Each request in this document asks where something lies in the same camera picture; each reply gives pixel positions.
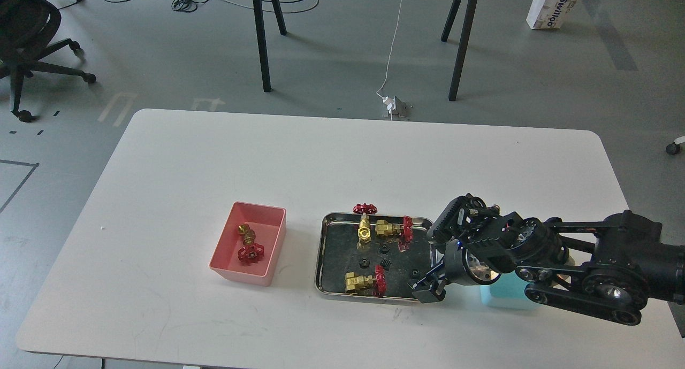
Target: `white cable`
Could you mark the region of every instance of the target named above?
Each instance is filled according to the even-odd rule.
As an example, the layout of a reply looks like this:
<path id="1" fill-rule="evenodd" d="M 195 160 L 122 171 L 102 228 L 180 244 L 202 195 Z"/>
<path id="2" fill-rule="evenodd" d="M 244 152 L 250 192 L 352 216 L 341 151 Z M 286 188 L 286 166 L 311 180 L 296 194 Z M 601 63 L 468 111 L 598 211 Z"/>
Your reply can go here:
<path id="1" fill-rule="evenodd" d="M 385 83 L 387 82 L 387 70 L 390 69 L 390 57 L 392 56 L 392 46 L 394 45 L 394 38 L 397 36 L 397 27 L 399 26 L 399 15 L 402 13 L 402 1 L 399 0 L 399 9 L 397 10 L 397 24 L 394 25 L 394 35 L 392 35 L 392 43 L 390 44 L 390 54 L 387 55 L 387 66 L 386 66 L 386 79 L 383 81 L 383 85 L 376 91 L 376 95 L 378 95 L 381 99 L 383 96 L 379 94 L 381 89 L 385 86 Z"/>
<path id="2" fill-rule="evenodd" d="M 240 6 L 241 8 L 245 8 L 245 9 L 254 9 L 254 8 L 252 8 L 251 6 L 246 6 L 246 5 L 242 5 L 242 4 L 238 4 L 238 3 L 233 3 L 232 1 L 228 1 L 228 0 L 220 0 L 220 1 L 223 1 L 223 2 L 226 2 L 226 3 L 229 3 L 229 4 L 233 4 L 233 5 L 237 5 L 237 6 Z M 284 15 L 289 14 L 289 13 L 302 13 L 302 12 L 306 12 L 306 11 L 311 11 L 312 9 L 316 8 L 316 6 L 318 6 L 318 0 L 316 0 L 316 3 L 315 3 L 313 6 L 307 8 L 307 9 L 303 9 L 302 11 L 290 11 L 290 12 L 282 12 L 282 13 L 283 13 Z M 271 11 L 271 9 L 264 9 L 264 12 L 271 12 L 271 13 L 274 13 L 274 11 Z"/>

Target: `gray floor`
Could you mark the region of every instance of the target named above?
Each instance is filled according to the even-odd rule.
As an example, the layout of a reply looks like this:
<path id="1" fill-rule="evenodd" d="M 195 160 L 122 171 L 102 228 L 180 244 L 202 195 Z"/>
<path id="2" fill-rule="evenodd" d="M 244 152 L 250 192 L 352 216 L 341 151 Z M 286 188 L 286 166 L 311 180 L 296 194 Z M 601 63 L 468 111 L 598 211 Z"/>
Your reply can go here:
<path id="1" fill-rule="evenodd" d="M 134 111 L 380 118 L 375 91 L 399 0 L 321 0 L 313 11 L 286 15 L 286 37 L 266 14 L 269 94 L 261 91 L 250 10 L 211 1 L 195 13 L 176 13 L 171 1 L 85 0 L 65 9 L 58 37 L 78 40 L 85 54 L 79 59 L 64 50 L 49 60 L 82 67 L 98 83 L 36 74 L 25 84 L 22 108 L 41 118 L 27 125 L 0 114 L 0 159 L 39 164 L 0 211 L 2 368 L 58 362 L 59 356 L 17 350 L 14 335 Z M 447 43 L 439 41 L 450 1 L 404 0 L 384 93 L 411 104 L 416 121 L 594 131 L 630 208 L 663 222 L 663 242 L 685 244 L 685 155 L 664 152 L 685 135 L 685 0 L 582 0 L 558 31 L 528 28 L 531 0 L 479 0 L 455 103 L 447 90 L 459 27 Z M 5 111 L 8 98 L 5 79 Z M 0 163 L 0 204 L 33 168 Z M 455 188 L 469 191 L 459 181 Z M 95 368 L 100 360 L 65 357 L 59 367 Z M 108 361 L 108 367 L 178 366 Z"/>

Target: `white table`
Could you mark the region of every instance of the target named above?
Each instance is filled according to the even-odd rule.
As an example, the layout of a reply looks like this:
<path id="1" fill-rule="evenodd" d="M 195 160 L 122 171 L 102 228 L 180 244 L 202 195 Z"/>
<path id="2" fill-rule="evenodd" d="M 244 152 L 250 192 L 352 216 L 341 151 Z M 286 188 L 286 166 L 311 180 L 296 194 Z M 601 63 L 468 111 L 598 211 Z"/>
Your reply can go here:
<path id="1" fill-rule="evenodd" d="M 139 111 L 17 345 L 224 367 L 682 367 L 662 301 L 626 327 L 548 306 L 490 308 L 478 287 L 401 306 L 316 291 L 327 213 L 366 202 L 434 219 L 467 192 L 543 219 L 602 220 L 626 208 L 589 131 Z M 233 201 L 288 210 L 271 287 L 208 269 Z"/>

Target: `black table leg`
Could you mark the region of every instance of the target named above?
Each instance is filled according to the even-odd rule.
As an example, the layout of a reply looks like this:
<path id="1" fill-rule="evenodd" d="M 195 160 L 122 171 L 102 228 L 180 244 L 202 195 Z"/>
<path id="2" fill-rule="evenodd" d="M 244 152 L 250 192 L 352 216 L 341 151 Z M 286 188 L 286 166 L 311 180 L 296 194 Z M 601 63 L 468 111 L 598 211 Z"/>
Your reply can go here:
<path id="1" fill-rule="evenodd" d="M 447 42 L 447 38 L 450 36 L 450 31 L 452 30 L 452 25 L 454 24 L 454 18 L 457 16 L 457 11 L 459 11 L 459 4 L 461 3 L 462 0 L 452 1 L 450 13 L 447 15 L 447 21 L 445 22 L 445 28 L 443 28 L 443 35 L 440 38 L 442 42 Z"/>
<path id="2" fill-rule="evenodd" d="M 257 28 L 257 46 L 259 47 L 259 61 L 262 69 L 262 84 L 264 84 L 264 92 L 271 92 L 269 57 L 267 57 L 267 35 L 264 32 L 262 0 L 252 0 L 252 8 L 255 11 L 255 28 Z"/>
<path id="3" fill-rule="evenodd" d="M 276 14 L 276 21 L 278 22 L 278 30 L 281 35 L 286 35 L 286 22 L 283 20 L 283 12 L 281 11 L 281 2 L 279 0 L 271 0 L 273 12 Z"/>
<path id="4" fill-rule="evenodd" d="M 462 77 L 464 59 L 467 56 L 467 48 L 469 47 L 470 28 L 473 24 L 473 16 L 475 15 L 475 5 L 477 2 L 478 0 L 469 0 L 469 3 L 467 3 L 467 13 L 464 16 L 464 26 L 462 27 L 462 37 L 459 39 L 457 60 L 454 64 L 452 82 L 450 83 L 450 95 L 448 96 L 450 101 L 457 100 L 457 89 L 459 88 L 459 81 Z"/>

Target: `metal tray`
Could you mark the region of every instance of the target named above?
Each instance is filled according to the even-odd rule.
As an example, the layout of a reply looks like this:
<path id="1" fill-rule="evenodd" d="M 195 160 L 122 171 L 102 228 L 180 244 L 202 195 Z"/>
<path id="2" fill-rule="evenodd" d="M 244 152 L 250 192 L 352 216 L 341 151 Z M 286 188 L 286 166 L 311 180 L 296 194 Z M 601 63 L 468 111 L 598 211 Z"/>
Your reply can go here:
<path id="1" fill-rule="evenodd" d="M 321 225 L 321 244 L 316 262 L 316 288 L 324 294 L 347 297 L 356 301 L 384 302 L 385 300 L 417 301 L 412 295 L 411 284 L 418 281 L 411 274 L 414 269 L 423 276 L 435 266 L 437 254 L 435 247 L 426 240 L 426 232 L 433 223 L 426 218 L 412 217 L 414 239 L 408 250 L 400 252 L 396 242 L 388 242 L 375 235 L 375 224 L 379 219 L 401 225 L 401 216 L 369 215 L 371 243 L 369 250 L 357 250 L 357 229 L 360 214 L 330 213 L 323 218 Z M 387 253 L 380 247 L 387 244 Z M 362 258 L 369 260 L 369 267 L 360 267 Z M 387 291 L 382 298 L 373 296 L 350 295 L 345 293 L 345 273 L 373 275 L 374 267 L 387 258 L 391 266 L 386 271 Z"/>

